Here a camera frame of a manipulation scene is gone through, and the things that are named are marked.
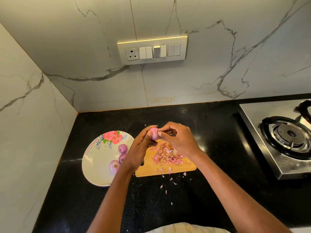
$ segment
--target stainless steel stove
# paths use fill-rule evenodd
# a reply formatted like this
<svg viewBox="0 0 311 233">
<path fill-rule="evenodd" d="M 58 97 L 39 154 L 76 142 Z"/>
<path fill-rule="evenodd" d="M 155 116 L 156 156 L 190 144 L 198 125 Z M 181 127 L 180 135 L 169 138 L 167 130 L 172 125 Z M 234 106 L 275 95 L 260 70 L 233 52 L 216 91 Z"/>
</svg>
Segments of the stainless steel stove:
<svg viewBox="0 0 311 233">
<path fill-rule="evenodd" d="M 311 173 L 311 100 L 240 104 L 240 114 L 277 179 Z"/>
</svg>

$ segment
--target peeled onion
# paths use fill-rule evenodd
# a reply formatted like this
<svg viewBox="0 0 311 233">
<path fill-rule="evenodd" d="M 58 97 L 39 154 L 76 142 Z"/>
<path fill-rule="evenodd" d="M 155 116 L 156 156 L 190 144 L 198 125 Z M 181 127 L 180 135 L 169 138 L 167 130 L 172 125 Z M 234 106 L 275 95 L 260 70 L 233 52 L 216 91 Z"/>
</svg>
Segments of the peeled onion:
<svg viewBox="0 0 311 233">
<path fill-rule="evenodd" d="M 152 131 L 152 135 L 151 135 L 151 139 L 152 140 L 158 140 L 158 139 L 160 139 L 161 137 L 159 137 L 158 136 L 158 128 L 156 128 L 156 127 L 152 127 L 151 129 L 150 129 L 150 131 Z"/>
<path fill-rule="evenodd" d="M 126 152 L 127 152 L 127 145 L 126 145 L 126 144 L 121 144 L 121 145 L 119 145 L 118 151 L 119 151 L 121 154 L 126 153 Z"/>
<path fill-rule="evenodd" d="M 115 173 L 117 173 L 119 167 L 120 167 L 120 162 L 118 160 L 113 160 L 109 164 L 110 170 L 115 172 Z"/>
<path fill-rule="evenodd" d="M 123 160 L 125 159 L 126 155 L 127 155 L 127 153 L 123 153 L 123 154 L 120 155 L 120 157 L 119 157 L 119 162 L 120 163 L 123 162 Z"/>
</svg>

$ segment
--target cream patterned shirt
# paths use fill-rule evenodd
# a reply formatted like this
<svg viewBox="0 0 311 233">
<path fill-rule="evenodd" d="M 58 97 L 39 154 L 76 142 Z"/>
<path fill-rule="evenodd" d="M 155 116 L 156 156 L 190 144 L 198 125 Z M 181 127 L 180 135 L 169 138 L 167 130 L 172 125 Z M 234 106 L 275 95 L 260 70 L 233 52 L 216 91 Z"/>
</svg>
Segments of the cream patterned shirt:
<svg viewBox="0 0 311 233">
<path fill-rule="evenodd" d="M 164 227 L 159 227 L 146 233 L 230 233 L 230 232 L 220 228 L 202 227 L 181 222 Z"/>
</svg>

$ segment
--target electrical switch panel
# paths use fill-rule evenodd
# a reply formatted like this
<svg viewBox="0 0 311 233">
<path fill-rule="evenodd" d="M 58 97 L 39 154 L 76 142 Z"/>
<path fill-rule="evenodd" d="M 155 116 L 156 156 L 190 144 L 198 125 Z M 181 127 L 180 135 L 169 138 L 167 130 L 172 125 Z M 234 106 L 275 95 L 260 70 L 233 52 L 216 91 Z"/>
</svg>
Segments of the electrical switch panel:
<svg viewBox="0 0 311 233">
<path fill-rule="evenodd" d="M 187 36 L 118 43 L 124 65 L 184 60 Z"/>
</svg>

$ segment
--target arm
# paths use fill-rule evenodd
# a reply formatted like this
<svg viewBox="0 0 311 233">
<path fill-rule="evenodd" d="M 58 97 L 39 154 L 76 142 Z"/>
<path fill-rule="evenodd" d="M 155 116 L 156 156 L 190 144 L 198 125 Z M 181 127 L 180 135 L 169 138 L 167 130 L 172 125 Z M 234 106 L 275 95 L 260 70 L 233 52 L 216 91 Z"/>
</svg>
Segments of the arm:
<svg viewBox="0 0 311 233">
<path fill-rule="evenodd" d="M 120 232 L 130 179 L 142 163 L 146 150 L 156 145 L 156 142 L 151 140 L 151 131 L 149 132 L 152 127 L 156 126 L 146 127 L 134 139 L 87 233 Z"/>
<path fill-rule="evenodd" d="M 188 127 L 169 122 L 159 129 L 158 135 L 200 169 L 239 233 L 291 233 L 199 148 Z"/>
</svg>

